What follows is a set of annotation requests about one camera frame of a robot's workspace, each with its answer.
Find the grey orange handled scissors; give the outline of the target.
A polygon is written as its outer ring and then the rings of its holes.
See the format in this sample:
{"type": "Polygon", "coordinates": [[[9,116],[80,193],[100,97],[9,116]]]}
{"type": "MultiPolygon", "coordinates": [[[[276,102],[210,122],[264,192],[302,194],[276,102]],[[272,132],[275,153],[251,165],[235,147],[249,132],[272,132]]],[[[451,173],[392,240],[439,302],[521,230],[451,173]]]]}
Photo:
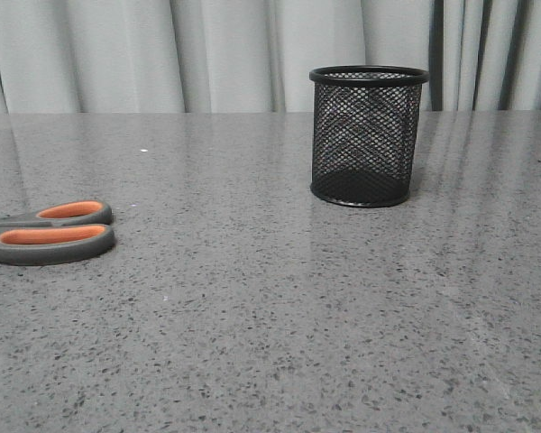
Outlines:
{"type": "Polygon", "coordinates": [[[51,265],[95,257],[115,245],[113,212],[98,200],[0,218],[0,263],[51,265]]]}

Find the black mesh pen bucket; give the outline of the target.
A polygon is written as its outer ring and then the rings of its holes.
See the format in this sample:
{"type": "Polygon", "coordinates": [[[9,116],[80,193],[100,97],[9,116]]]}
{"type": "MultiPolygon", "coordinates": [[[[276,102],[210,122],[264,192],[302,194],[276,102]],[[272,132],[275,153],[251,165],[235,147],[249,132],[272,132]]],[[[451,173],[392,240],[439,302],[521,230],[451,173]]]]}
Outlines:
{"type": "Polygon", "coordinates": [[[311,70],[309,78],[314,84],[314,195],[348,207],[406,201],[428,72],[331,66],[311,70]]]}

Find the grey white curtain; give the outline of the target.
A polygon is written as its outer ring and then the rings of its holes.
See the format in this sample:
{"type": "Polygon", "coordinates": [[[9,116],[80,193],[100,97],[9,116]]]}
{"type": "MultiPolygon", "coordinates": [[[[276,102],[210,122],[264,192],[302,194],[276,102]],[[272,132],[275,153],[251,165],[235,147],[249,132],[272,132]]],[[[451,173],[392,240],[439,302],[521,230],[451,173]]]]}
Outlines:
{"type": "Polygon", "coordinates": [[[307,111],[311,69],[355,64],[541,109],[541,1],[0,1],[0,113],[307,111]]]}

